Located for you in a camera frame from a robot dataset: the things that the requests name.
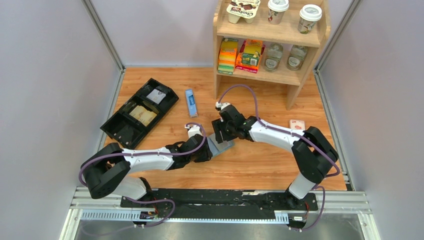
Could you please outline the teal card holder wallet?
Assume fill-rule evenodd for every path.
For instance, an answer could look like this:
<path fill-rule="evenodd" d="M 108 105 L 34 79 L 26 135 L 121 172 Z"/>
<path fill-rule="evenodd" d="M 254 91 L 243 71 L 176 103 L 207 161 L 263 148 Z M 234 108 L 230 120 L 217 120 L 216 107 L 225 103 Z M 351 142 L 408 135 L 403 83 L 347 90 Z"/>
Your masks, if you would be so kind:
<path fill-rule="evenodd" d="M 208 147 L 212 154 L 212 158 L 217 157 L 228 149 L 232 148 L 235 145 L 233 140 L 223 141 L 222 143 L 217 143 L 214 137 L 207 137 Z"/>

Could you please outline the gold card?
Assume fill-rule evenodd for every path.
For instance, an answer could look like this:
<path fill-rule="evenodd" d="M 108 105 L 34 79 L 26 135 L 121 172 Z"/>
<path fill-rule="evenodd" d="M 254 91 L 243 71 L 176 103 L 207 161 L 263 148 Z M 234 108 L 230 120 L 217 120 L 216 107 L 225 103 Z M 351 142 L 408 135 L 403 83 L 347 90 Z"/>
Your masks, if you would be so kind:
<path fill-rule="evenodd" d="M 130 113 L 134 119 L 147 127 L 157 116 L 153 111 L 147 110 L 142 105 L 137 105 Z"/>

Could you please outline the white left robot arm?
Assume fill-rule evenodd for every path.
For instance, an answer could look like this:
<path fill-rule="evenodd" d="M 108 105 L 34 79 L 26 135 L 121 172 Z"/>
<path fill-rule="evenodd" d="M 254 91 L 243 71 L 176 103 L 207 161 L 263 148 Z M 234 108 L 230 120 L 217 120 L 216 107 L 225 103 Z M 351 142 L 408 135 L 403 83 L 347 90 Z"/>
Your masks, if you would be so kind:
<path fill-rule="evenodd" d="M 184 168 L 191 162 L 203 163 L 211 160 L 213 153 L 210 140 L 201 134 L 191 136 L 153 150 L 131 150 L 110 143 L 80 167 L 78 179 L 89 190 L 92 199 L 101 199 L 110 194 L 129 197 L 140 207 L 148 207 L 153 194 L 147 190 L 147 181 L 131 177 L 130 174 Z"/>

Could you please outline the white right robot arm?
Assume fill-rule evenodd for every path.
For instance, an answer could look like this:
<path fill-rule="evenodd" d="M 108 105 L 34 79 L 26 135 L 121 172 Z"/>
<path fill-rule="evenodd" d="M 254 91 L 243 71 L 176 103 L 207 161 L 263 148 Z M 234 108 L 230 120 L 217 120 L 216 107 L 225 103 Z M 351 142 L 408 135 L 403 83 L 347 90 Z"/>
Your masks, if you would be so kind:
<path fill-rule="evenodd" d="M 234 139 L 265 143 L 291 152 L 299 174 L 287 188 L 286 205 L 299 209 L 305 196 L 337 167 L 339 155 L 316 127 L 307 130 L 291 129 L 271 124 L 256 116 L 244 117 L 232 104 L 215 104 L 220 117 L 212 121 L 218 143 Z"/>

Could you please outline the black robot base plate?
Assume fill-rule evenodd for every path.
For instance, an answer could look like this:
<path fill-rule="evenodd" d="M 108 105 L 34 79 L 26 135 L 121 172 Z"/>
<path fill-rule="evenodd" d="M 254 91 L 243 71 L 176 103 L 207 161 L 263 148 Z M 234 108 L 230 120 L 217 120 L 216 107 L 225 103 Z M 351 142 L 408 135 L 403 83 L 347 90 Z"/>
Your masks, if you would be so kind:
<path fill-rule="evenodd" d="M 172 209 L 170 202 L 147 203 L 164 199 L 175 202 L 171 216 L 181 219 L 270 220 L 275 217 L 275 211 L 305 213 L 319 209 L 313 193 L 296 200 L 285 192 L 228 189 L 159 188 L 149 191 L 141 199 L 142 204 L 122 198 L 120 205 L 123 208 L 157 209 L 159 217 L 165 217 Z"/>

